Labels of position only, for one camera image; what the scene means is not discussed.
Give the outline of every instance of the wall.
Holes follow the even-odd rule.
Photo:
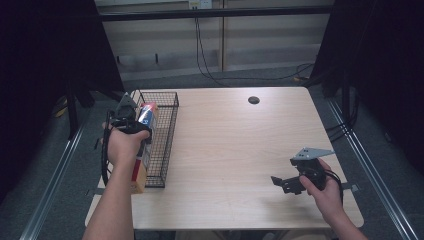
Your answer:
[[[141,4],[119,5],[120,2],[116,0],[113,3],[111,0],[100,0],[96,3],[100,13],[188,9],[188,1],[168,0],[157,3],[160,1],[150,0],[142,2]],[[216,0],[213,1],[213,8],[266,8],[332,4],[332,0]],[[314,62],[328,17],[328,14],[316,14],[205,18],[199,20],[199,25],[204,51],[207,55],[213,56],[208,59],[208,65],[212,68],[216,67],[213,68],[214,70],[237,70]],[[150,61],[154,61],[155,54],[158,54],[161,59],[167,54],[196,56],[197,40],[194,19],[105,22],[104,27],[115,56],[150,56]],[[293,53],[293,49],[300,49],[300,55],[303,54],[303,57]]]

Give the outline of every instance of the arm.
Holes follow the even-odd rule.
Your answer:
[[[83,239],[133,239],[130,182],[140,142],[148,131],[127,135],[112,129],[108,157],[114,168]]]
[[[321,165],[326,170],[331,170],[330,166],[319,159]],[[324,220],[331,226],[333,231],[341,240],[361,240],[367,239],[352,223],[343,209],[340,200],[339,186],[330,177],[326,179],[325,189],[320,191],[305,176],[300,176],[300,182],[308,190],[308,193],[315,199],[318,209],[322,213]]]

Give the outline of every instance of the forearm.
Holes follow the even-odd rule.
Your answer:
[[[133,239],[131,166],[116,166],[83,239]]]
[[[352,223],[349,217],[343,212],[327,220],[333,231],[340,240],[363,240],[365,235]]]

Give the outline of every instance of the finger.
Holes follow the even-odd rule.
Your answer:
[[[331,170],[331,167],[326,162],[324,162],[324,160],[318,158],[318,161],[325,170]]]
[[[306,188],[308,193],[310,193],[312,196],[315,196],[316,194],[319,194],[321,191],[315,187],[315,185],[309,180],[309,178],[305,176],[299,177],[300,183],[303,185],[303,187]]]

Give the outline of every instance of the power cord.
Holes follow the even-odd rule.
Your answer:
[[[299,74],[305,70],[307,70],[308,68],[314,66],[313,63],[305,63],[305,64],[301,64],[299,66],[296,67],[296,72],[284,77],[279,77],[279,78],[249,78],[249,77],[221,77],[221,78],[216,78],[214,76],[212,76],[212,74],[209,71],[208,65],[206,63],[206,59],[205,59],[205,54],[203,51],[203,43],[202,43],[202,38],[201,38],[201,34],[200,34],[200,24],[199,24],[199,19],[195,18],[195,23],[196,23],[196,56],[197,56],[197,67],[199,68],[200,73],[206,77],[209,78],[211,80],[213,80],[215,83],[217,83],[218,85],[224,86],[224,87],[231,87],[227,84],[223,84],[218,82],[218,80],[264,80],[264,81],[276,81],[276,80],[282,80],[282,79],[286,79],[286,78],[290,78],[290,77],[294,77],[294,76],[299,76]],[[204,73],[200,67],[200,63],[199,63],[199,45],[200,45],[200,50],[202,53],[202,58],[203,58],[203,63],[205,65],[206,68],[206,73]]]

